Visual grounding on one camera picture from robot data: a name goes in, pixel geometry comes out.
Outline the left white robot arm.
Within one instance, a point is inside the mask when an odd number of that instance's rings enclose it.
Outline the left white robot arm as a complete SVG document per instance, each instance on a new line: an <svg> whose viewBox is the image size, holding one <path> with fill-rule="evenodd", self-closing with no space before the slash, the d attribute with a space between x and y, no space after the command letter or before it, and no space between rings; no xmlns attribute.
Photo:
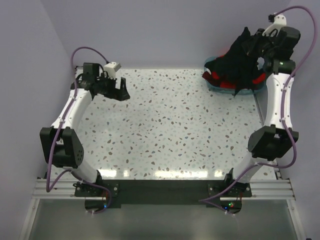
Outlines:
<svg viewBox="0 0 320 240"><path fill-rule="evenodd" d="M119 87L116 87L116 73L120 68L121 64L117 62L105 65L85 62L81 73L75 75L60 115L50 127L43 127L39 133L47 163L47 176L51 176L52 167L62 168L80 181L87 182L85 189L92 196L99 196L104 190L104 184L98 180L101 177L99 171L85 159L77 128L95 96L101 95L117 101L130 99L124 77L120 79Z"/></svg>

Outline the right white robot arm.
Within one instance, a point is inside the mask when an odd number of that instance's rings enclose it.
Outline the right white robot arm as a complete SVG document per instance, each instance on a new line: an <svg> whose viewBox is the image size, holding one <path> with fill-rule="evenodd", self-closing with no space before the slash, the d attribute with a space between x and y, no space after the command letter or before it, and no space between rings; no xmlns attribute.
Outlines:
<svg viewBox="0 0 320 240"><path fill-rule="evenodd" d="M247 58L264 60L267 110L264 125L249 137L247 155L224 179L222 189L227 196L233 197L241 187L245 188L261 167L274 167L275 159L282 158L289 150L297 150L299 133L293 130L290 111L291 90L298 68L290 58L300 38L299 30L282 26L269 33L260 28L255 34L245 28L235 41Z"/></svg>

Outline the black t shirt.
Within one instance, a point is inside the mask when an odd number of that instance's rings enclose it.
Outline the black t shirt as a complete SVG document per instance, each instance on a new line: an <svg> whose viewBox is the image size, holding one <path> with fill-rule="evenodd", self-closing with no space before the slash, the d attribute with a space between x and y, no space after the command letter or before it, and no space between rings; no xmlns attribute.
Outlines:
<svg viewBox="0 0 320 240"><path fill-rule="evenodd" d="M258 67L258 59L248 57L242 47L242 43L250 36L250 30L245 27L225 54L208 60L204 64L204 72L216 72L219 76L226 75L228 80L241 79L240 86L236 87L233 96L238 95L242 89L253 91L254 87L249 80L265 73L262 68Z"/></svg>

